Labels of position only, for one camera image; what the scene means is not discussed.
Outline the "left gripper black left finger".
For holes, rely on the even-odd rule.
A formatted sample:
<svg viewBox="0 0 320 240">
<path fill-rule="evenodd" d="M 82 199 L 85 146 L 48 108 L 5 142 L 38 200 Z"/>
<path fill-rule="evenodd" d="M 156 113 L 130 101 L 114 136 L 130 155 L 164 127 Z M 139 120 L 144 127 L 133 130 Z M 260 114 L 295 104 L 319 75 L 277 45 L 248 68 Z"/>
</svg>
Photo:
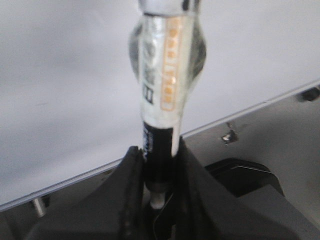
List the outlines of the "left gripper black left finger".
<svg viewBox="0 0 320 240">
<path fill-rule="evenodd" d="M 142 240 L 143 159 L 127 150 L 111 176 L 76 205 L 42 218 L 27 240 Z"/>
</svg>

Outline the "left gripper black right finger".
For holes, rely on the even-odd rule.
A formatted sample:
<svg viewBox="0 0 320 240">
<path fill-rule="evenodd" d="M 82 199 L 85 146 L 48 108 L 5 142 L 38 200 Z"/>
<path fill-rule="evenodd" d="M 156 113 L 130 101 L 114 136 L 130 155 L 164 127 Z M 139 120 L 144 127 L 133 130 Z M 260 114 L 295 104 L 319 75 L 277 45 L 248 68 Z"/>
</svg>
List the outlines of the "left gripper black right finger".
<svg viewBox="0 0 320 240">
<path fill-rule="evenodd" d="M 271 185 L 234 196 L 179 145 L 175 195 L 178 240 L 308 240 L 310 222 Z"/>
</svg>

